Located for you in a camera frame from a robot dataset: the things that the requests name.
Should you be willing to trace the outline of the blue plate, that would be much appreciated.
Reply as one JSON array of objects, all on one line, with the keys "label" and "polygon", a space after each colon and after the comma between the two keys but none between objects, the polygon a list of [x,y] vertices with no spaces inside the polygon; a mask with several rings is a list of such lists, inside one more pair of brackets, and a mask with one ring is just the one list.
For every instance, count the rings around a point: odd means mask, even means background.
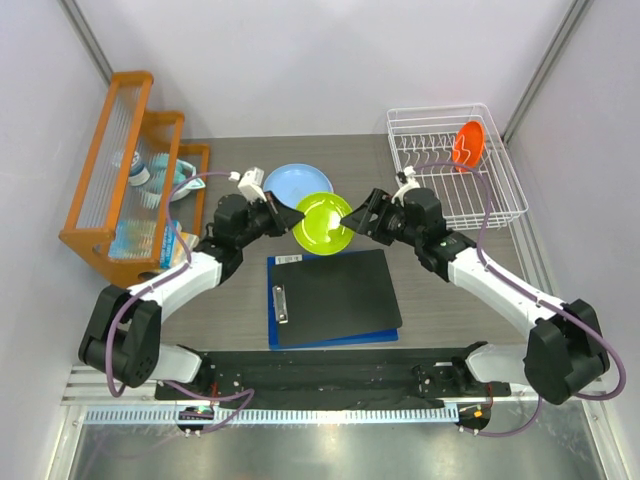
[{"label": "blue plate", "polygon": [[284,205],[295,208],[301,200],[318,192],[334,192],[329,178],[318,168],[302,163],[282,165],[263,184]]}]

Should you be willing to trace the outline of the green plate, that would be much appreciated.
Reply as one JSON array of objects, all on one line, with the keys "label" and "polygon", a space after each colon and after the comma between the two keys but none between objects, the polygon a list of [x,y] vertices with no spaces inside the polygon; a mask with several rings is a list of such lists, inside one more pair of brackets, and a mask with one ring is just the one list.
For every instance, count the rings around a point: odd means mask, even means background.
[{"label": "green plate", "polygon": [[307,252],[329,256],[346,249],[354,232],[341,224],[352,212],[349,203],[330,192],[316,192],[304,197],[296,209],[304,219],[293,228],[297,243]]}]

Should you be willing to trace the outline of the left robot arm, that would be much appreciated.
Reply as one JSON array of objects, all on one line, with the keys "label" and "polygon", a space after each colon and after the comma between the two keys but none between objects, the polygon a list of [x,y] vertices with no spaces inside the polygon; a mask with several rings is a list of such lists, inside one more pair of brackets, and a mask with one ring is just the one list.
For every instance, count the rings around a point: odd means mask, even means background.
[{"label": "left robot arm", "polygon": [[228,280],[241,265],[246,246],[263,236],[280,237],[303,219],[302,212],[270,193],[253,202],[239,194],[224,196],[189,259],[142,284],[110,285],[101,291],[79,346],[79,360],[126,387],[173,381],[190,398],[205,397],[213,375],[204,356],[163,344],[163,322]]}]

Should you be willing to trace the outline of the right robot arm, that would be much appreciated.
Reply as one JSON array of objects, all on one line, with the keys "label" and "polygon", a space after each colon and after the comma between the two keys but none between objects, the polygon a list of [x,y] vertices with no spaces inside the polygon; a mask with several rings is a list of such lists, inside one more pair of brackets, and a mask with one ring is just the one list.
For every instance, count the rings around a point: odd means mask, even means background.
[{"label": "right robot arm", "polygon": [[442,206],[426,188],[391,196],[375,189],[342,226],[372,240],[412,247],[420,264],[491,307],[524,337],[523,345],[483,344],[451,371],[457,391],[477,393],[489,382],[528,385],[560,405],[610,368],[595,310],[541,292],[492,261],[466,235],[447,227]]}]

